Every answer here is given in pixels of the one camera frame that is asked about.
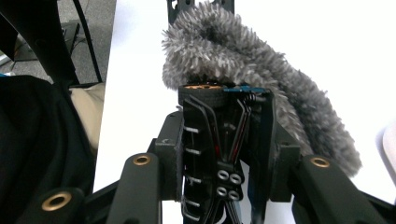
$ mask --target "gray floor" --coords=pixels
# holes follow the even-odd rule
[[[92,44],[98,62],[103,81],[106,81],[108,57],[113,31],[114,12],[116,0],[80,0],[85,18],[91,33]],[[79,20],[76,8],[72,0],[58,1],[59,17],[61,22]],[[93,69],[91,55],[82,27],[80,28],[76,47],[72,52],[72,61],[76,67],[76,73],[80,83],[97,81]],[[15,75],[32,75],[51,82],[39,61],[8,62],[0,66],[0,73],[12,72]]]

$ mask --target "white table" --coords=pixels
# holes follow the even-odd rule
[[[396,188],[376,137],[396,119],[391,4],[235,0],[245,25],[328,91],[361,153],[364,167],[352,181],[388,203],[395,202]],[[166,1],[118,0],[113,29],[94,190],[120,178],[125,160],[147,150],[177,105],[177,93],[162,82]],[[267,218],[266,223],[293,223],[290,204],[269,204]],[[163,223],[181,220],[178,203],[163,203]]]

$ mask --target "gray fur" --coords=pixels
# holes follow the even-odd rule
[[[176,90],[191,76],[270,89],[278,122],[300,143],[302,154],[335,160],[344,172],[361,168],[359,152],[330,100],[314,81],[241,22],[239,16],[210,3],[178,15],[164,33],[163,82]]]

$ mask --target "cable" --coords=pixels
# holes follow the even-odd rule
[[[90,50],[92,63],[93,63],[93,68],[95,69],[96,77],[97,77],[99,82],[103,82],[102,81],[102,77],[100,76],[98,63],[97,63],[96,57],[95,57],[95,52],[93,50],[91,34],[90,34],[90,31],[88,30],[87,21],[85,20],[85,16],[84,16],[84,12],[82,11],[81,4],[79,3],[78,0],[73,0],[73,3],[75,5],[75,7],[76,7],[77,14],[79,16],[79,20],[81,21],[82,29],[84,30],[84,33],[85,33],[85,38],[87,39],[88,48]]]

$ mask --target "brass insert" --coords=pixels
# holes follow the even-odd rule
[[[186,86],[187,89],[221,89],[221,86],[218,85],[208,85],[208,84],[202,84],[202,85],[195,85],[195,86]]]
[[[323,160],[322,158],[319,157],[314,157],[311,159],[311,162],[321,168],[327,168],[330,166],[330,163],[326,160]]]
[[[55,211],[67,205],[70,200],[72,200],[71,193],[67,191],[61,191],[50,196],[46,201],[44,201],[41,204],[41,208],[48,212]]]
[[[134,158],[135,165],[146,165],[151,161],[151,158],[148,156],[139,156]]]

